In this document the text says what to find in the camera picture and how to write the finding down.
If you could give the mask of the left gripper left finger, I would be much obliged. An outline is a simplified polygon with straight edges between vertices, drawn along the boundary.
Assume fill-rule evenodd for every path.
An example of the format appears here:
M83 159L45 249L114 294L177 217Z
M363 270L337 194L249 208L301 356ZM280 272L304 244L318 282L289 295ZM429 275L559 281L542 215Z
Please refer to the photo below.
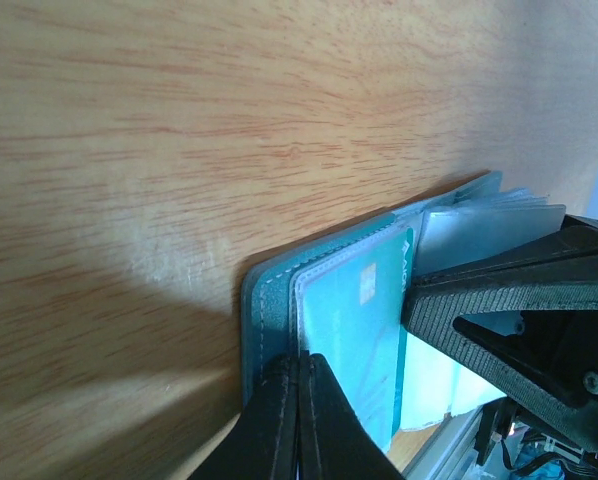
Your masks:
M190 475L192 479L294 479L298 470L298 370L280 355L234 427Z

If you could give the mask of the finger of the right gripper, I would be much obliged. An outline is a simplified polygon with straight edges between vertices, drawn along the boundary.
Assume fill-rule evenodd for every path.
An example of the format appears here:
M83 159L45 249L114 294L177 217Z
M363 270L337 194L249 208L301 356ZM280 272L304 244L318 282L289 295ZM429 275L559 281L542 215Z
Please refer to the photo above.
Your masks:
M402 323L550 431L598 453L598 220L417 279Z

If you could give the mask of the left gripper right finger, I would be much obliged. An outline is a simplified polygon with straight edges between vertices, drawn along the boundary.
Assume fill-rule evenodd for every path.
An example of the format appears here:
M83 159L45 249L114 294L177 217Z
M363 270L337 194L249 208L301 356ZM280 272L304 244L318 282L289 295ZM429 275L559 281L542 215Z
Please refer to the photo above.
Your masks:
M300 479L400 479L361 425L327 360L301 353L298 385Z

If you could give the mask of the teal card holder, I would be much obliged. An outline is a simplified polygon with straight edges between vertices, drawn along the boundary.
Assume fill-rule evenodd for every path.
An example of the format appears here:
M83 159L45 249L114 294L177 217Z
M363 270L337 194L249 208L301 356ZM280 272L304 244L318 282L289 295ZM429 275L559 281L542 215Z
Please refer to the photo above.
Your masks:
M405 331L415 278L556 232L562 205L498 172L307 242L250 269L241 287L242 396L283 353L323 355L366 432L386 448L499 399L494 385Z

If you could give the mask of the teal VIP card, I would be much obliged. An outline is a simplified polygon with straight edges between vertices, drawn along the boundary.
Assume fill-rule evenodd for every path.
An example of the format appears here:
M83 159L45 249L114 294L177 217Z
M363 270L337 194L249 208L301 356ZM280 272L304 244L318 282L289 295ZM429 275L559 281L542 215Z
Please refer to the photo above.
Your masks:
M323 355L381 450L394 434L400 315L414 230L397 222L294 278L297 340Z

